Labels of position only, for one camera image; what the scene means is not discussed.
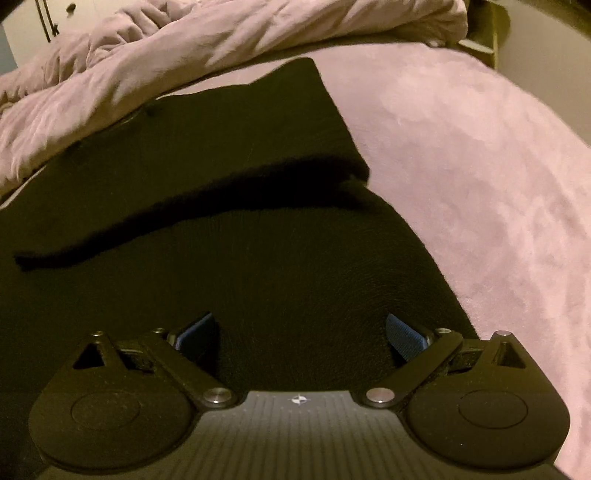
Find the black knit sweater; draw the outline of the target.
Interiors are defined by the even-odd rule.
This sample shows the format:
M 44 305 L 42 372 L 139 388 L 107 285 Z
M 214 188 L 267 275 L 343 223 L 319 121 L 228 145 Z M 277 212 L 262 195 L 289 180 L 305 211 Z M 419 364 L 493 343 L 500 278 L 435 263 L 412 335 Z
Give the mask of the black knit sweater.
M 168 96 L 68 147 L 1 212 L 1 475 L 40 461 L 38 393 L 82 336 L 211 314 L 189 357 L 228 388 L 363 389 L 389 315 L 475 336 L 370 170 L 315 62 Z

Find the purple rumpled duvet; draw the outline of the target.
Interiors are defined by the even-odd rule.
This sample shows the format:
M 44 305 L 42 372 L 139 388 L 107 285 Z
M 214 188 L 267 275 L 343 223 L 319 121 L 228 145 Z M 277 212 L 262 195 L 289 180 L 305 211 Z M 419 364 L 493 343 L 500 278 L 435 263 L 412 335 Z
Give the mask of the purple rumpled duvet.
M 2 76 L 1 193 L 146 101 L 260 55 L 385 32 L 441 47 L 467 31 L 462 1 L 136 2 Z

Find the yellow bedside table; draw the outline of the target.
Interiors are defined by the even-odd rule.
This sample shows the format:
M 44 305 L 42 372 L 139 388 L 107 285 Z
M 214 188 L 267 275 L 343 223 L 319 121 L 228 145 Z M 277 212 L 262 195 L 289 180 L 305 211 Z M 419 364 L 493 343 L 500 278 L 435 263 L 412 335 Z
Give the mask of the yellow bedside table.
M 499 67 L 499 52 L 509 35 L 511 20 L 507 9 L 496 1 L 468 1 L 468 33 L 457 48 L 489 68 Z

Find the white wardrobe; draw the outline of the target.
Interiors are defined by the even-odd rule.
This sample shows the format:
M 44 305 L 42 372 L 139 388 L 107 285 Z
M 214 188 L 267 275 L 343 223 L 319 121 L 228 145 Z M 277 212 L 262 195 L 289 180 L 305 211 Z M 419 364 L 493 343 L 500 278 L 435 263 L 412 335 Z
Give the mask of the white wardrobe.
M 1 0 L 1 73 L 15 70 L 59 34 L 90 29 L 125 0 Z

